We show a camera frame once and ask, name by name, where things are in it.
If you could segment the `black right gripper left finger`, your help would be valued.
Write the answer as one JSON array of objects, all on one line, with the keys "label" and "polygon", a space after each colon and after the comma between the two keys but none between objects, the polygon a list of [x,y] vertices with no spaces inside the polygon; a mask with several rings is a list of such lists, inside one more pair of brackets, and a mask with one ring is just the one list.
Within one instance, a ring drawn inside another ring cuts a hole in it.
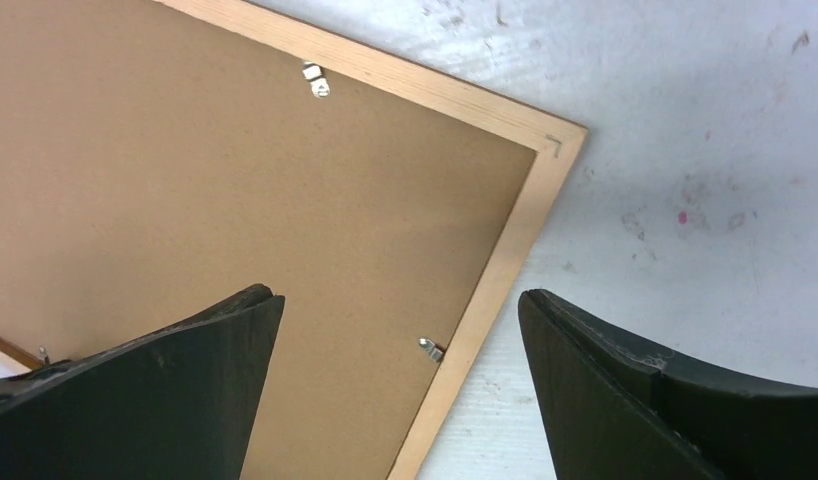
[{"label": "black right gripper left finger", "polygon": [[77,360],[0,378],[0,479],[236,479],[285,299],[262,284]]}]

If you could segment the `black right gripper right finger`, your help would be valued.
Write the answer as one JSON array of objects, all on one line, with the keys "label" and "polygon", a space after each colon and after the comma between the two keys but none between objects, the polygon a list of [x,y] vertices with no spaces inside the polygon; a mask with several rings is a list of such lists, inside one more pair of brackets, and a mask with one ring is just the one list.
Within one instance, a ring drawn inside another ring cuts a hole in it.
[{"label": "black right gripper right finger", "polygon": [[560,479],[818,479],[818,388],[716,366],[543,289],[518,301]]}]

